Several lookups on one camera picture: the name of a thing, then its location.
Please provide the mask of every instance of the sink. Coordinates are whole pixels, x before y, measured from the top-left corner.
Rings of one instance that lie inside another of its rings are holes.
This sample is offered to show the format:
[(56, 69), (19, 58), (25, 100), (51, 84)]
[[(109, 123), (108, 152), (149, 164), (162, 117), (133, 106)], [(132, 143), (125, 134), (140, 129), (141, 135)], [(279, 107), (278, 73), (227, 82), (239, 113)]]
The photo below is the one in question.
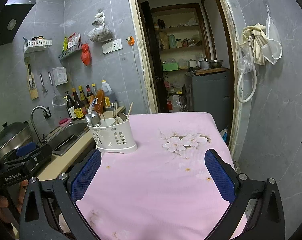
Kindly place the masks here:
[(53, 154), (62, 156), (73, 144), (75, 144), (87, 131), (85, 120), (73, 121), (52, 135), (47, 144), (53, 149)]

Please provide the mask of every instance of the human hand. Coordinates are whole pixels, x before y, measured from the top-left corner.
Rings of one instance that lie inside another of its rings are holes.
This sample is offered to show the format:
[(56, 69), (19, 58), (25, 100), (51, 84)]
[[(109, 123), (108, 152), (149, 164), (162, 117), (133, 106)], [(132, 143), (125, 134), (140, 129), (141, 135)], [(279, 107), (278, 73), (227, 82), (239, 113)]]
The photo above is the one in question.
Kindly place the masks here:
[[(17, 210), (19, 211), (19, 213), (21, 213), (22, 210), (22, 204), (23, 204), (23, 200), (24, 200), (24, 196), (25, 196), (25, 192), (26, 189), (24, 188), (25, 186), (28, 185), (28, 181), (24, 180), (22, 182), (20, 182), (19, 184), (19, 194), (18, 194), (18, 204), (17, 204)], [(5, 198), (4, 196), (0, 196), (0, 219), (4, 222), (4, 223), (10, 223), (11, 221), (5, 216), (2, 208), (7, 208), (9, 206), (9, 202), (7, 200), (7, 198)]]

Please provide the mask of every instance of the orange plug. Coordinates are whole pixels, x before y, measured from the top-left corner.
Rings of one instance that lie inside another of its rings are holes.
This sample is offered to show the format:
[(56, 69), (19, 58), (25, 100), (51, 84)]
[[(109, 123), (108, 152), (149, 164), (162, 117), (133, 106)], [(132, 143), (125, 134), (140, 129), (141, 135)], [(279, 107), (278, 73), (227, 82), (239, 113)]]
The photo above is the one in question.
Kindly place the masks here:
[(128, 37), (127, 39), (126, 39), (126, 41), (127, 41), (127, 43), (130, 45), (130, 46), (133, 46), (134, 45), (134, 43), (135, 43), (135, 40), (134, 40), (134, 38), (131, 36), (131, 37)]

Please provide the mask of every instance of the range hood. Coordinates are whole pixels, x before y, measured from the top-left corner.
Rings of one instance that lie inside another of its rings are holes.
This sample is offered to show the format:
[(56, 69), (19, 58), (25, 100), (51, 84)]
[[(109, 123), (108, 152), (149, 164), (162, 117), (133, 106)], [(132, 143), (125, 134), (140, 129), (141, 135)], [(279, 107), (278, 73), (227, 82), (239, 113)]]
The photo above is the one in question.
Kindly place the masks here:
[(7, 1), (0, 12), (0, 45), (13, 41), (17, 30), (35, 3), (35, 0)]

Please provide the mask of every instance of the green box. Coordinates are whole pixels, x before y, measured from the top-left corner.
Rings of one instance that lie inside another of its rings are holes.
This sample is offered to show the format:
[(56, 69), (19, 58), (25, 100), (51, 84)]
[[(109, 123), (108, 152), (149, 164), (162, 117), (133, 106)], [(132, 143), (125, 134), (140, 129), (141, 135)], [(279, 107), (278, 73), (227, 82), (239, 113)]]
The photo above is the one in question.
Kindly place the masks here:
[(177, 63), (168, 63), (168, 64), (162, 64), (163, 71), (172, 71), (172, 70), (178, 70), (178, 64)]

